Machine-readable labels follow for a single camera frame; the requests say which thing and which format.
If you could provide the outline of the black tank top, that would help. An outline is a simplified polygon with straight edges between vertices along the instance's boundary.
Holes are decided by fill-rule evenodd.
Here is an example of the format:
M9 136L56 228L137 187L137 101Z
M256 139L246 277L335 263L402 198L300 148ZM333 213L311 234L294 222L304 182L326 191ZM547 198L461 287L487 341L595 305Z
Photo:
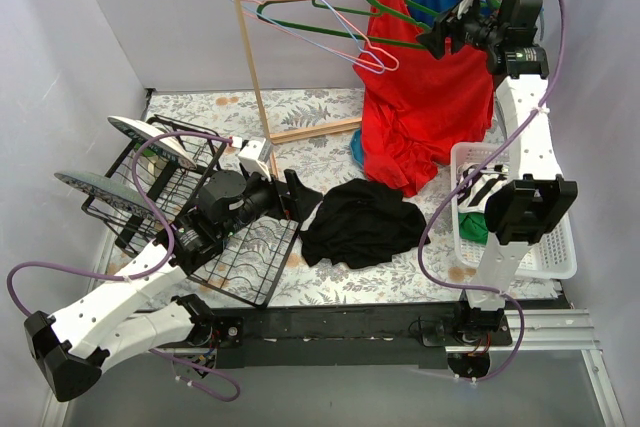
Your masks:
M352 179L326 193L300 233L301 253L309 266L326 259L362 269L416 247L425 227L423 213L401 191Z

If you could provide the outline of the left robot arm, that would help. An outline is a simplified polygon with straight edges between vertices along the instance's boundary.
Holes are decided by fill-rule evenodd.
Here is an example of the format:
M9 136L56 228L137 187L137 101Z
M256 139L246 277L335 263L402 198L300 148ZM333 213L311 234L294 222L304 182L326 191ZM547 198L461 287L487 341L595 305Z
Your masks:
M150 314L135 312L219 256L245 226L263 216L302 223L322 198L293 170L286 170L283 181L215 172L194 206L129 262L119 280L103 283L53 314L36 311L26 318L31 356L55 398L73 400L110 368L166 344L186 342L212 350L240 346L242 319L214 314L195 294L175 296Z

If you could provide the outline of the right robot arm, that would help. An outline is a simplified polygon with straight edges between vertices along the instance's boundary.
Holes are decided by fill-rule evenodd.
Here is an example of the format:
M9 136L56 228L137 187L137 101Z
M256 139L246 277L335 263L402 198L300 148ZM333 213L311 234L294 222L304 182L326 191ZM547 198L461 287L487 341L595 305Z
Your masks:
M487 341L504 334L505 294L517 276L564 280L577 271L567 212L578 195L555 157L546 98L554 82L545 50L536 44L543 0L502 0L485 15L480 0L459 0L419 42L436 58L474 47L487 55L487 70L499 80L498 104L507 137L487 159L453 182L452 192L478 183L504 162L506 182L489 194L484 219L488 240L471 282L450 316L414 324L425 346Z

